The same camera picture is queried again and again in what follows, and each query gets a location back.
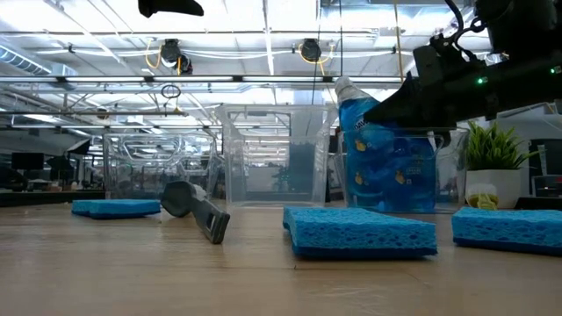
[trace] green plant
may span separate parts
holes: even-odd
[[[488,129],[477,126],[473,122],[469,122],[469,125],[471,134],[466,152],[469,170],[519,169],[523,162],[538,154],[538,152],[519,153],[517,147],[523,143],[523,140],[519,140],[514,135],[514,128],[503,132],[499,130],[497,123]]]

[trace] clear plastic bin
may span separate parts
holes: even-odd
[[[324,205],[335,108],[222,105],[227,205]],[[261,128],[248,128],[259,123]]]
[[[432,131],[365,126],[341,133],[335,162],[347,206],[377,212],[456,212],[465,203],[469,131]],[[346,141],[353,147],[346,148]]]
[[[219,164],[216,141],[207,134],[104,135],[106,198],[159,199],[174,181],[210,192]]]

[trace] sponge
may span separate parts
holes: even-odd
[[[464,207],[452,218],[459,246],[562,255],[561,211],[484,211]]]
[[[283,226],[301,257],[399,259],[437,253],[434,224],[364,209],[286,206]]]
[[[132,219],[160,212],[158,200],[77,200],[72,213],[93,219]]]

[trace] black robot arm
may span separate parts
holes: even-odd
[[[499,12],[496,15],[490,13],[492,4]],[[532,16],[535,7],[541,10]],[[435,36],[428,46],[414,50],[419,76],[413,78],[408,72],[400,89],[365,113],[365,120],[403,127],[453,127],[458,121],[493,119],[500,111],[562,98],[562,28],[556,5],[551,0],[479,0],[476,9],[481,24],[473,23],[473,30],[487,26],[494,52],[509,57],[487,67],[468,52],[465,61],[461,52],[466,51],[457,41],[466,30],[459,29],[450,38]],[[519,42],[509,39],[513,34]]]

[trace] potted plant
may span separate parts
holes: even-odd
[[[514,135],[515,129],[503,132],[494,123],[484,129],[473,122],[471,128],[466,161],[466,199],[473,205],[471,198],[478,191],[478,187],[495,188],[491,199],[500,209],[513,208],[521,196],[521,171],[519,168],[529,157],[538,154],[532,152],[522,154],[517,148],[523,143]]]

